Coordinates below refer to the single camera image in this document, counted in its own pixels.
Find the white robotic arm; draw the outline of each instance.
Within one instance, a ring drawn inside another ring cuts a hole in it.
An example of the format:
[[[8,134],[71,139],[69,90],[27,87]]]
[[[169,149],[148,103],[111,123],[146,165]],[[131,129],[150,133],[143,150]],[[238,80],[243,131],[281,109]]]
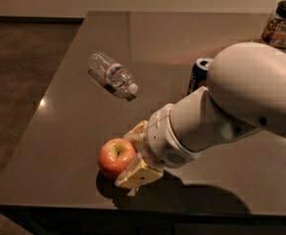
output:
[[[142,133],[148,160],[136,159],[118,186],[155,181],[164,166],[181,167],[206,148],[261,129],[286,138],[284,52],[252,42],[227,47],[211,62],[207,84],[152,114]]]

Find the white bottle cap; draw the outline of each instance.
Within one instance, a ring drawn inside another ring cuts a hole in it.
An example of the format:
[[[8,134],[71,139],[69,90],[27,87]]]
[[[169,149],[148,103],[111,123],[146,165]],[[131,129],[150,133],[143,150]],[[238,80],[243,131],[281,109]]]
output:
[[[129,87],[127,88],[128,92],[131,94],[135,94],[138,90],[139,86],[137,86],[135,83],[131,83]]]

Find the table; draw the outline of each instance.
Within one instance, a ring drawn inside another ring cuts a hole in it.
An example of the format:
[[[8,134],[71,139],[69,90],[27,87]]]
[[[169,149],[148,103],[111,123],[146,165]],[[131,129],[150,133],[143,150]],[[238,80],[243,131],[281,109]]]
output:
[[[97,166],[106,141],[186,96],[199,57],[258,40],[266,18],[89,12],[1,178],[0,212],[33,233],[51,234],[183,234],[186,223],[286,224],[286,140],[265,131],[167,168],[135,196]],[[88,57],[97,51],[133,73],[134,100],[114,97],[88,74]]]

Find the red apple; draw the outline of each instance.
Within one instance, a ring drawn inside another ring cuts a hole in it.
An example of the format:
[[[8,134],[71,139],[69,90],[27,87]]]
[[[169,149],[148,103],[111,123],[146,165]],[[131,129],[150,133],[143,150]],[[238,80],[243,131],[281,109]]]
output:
[[[100,170],[106,177],[116,180],[118,176],[126,170],[135,155],[135,147],[130,141],[115,138],[108,141],[102,147],[98,164]]]

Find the clear water bottle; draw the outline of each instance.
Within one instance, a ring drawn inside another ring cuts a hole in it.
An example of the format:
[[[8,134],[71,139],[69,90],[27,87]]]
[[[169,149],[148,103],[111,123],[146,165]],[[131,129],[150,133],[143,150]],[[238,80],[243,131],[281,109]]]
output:
[[[133,75],[121,64],[102,52],[94,53],[88,61],[89,67],[104,78],[120,94],[135,94],[138,86]]]

